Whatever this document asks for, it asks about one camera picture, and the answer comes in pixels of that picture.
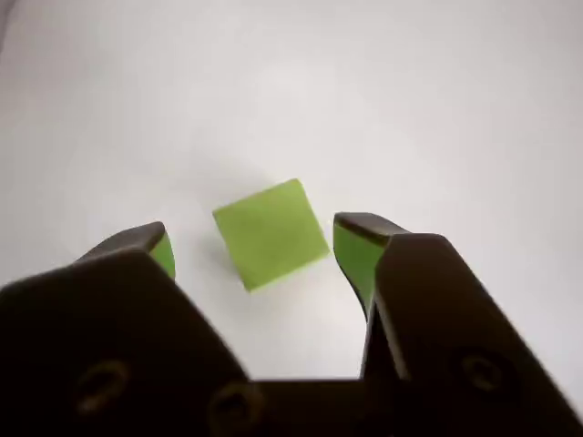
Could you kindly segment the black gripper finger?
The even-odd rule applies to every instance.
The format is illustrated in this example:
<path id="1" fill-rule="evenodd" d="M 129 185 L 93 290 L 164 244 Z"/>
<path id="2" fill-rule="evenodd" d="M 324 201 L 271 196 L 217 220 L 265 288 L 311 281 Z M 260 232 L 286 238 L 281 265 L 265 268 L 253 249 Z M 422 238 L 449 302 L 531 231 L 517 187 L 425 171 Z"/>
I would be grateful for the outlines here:
<path id="1" fill-rule="evenodd" d="M 1 290 L 4 436 L 260 431 L 264 399 L 168 271 L 158 221 Z"/>
<path id="2" fill-rule="evenodd" d="M 387 358 L 396 404 L 439 436 L 579 436 L 582 424 L 450 241 L 366 212 L 333 219 L 333 253 L 368 325 L 362 372 Z"/>

